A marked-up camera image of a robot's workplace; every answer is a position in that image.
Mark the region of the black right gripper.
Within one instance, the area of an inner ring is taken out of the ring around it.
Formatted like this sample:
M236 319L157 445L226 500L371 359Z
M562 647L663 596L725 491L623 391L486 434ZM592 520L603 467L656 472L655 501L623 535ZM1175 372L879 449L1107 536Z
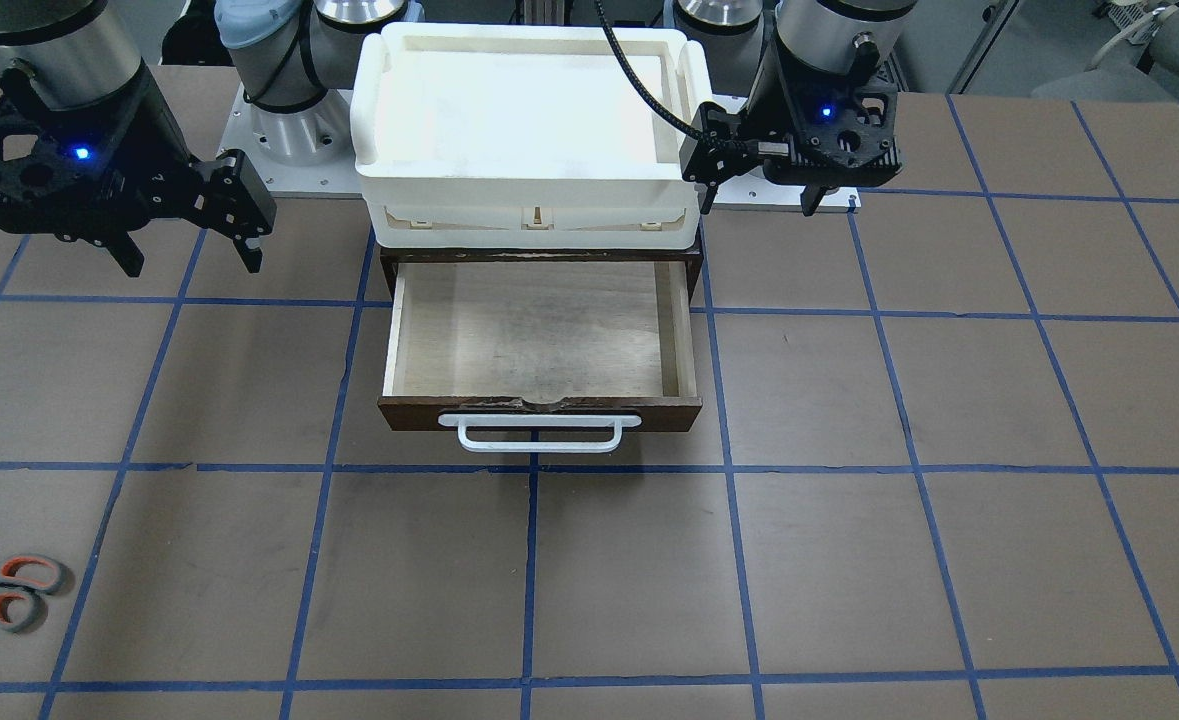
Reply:
M153 73L57 110L37 94L37 72L0 75L0 229L95 240L138 278L144 255L129 232L199 209L200 173ZM257 235L233 235L246 273L263 266Z

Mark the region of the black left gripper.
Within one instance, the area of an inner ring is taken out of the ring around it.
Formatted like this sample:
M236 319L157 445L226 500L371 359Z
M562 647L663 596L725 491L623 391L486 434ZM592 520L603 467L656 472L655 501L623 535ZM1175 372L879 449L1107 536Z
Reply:
M900 174L896 108L896 87L878 75L854 85L798 61L764 60L746 101L746 133L786 143L789 156L764 160L763 176L775 184L806 184L801 213L814 217L826 189L877 187ZM711 213L718 187L718 181L700 184L700 214Z

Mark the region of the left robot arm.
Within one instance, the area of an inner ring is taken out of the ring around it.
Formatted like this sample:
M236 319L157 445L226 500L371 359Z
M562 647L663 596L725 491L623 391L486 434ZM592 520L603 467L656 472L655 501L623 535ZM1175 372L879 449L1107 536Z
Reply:
M844 186L880 187L903 169L896 90L877 78L910 1L780 1L739 111L703 103L681 145L681 173L709 213L722 184L762 169L801 187L801 210Z

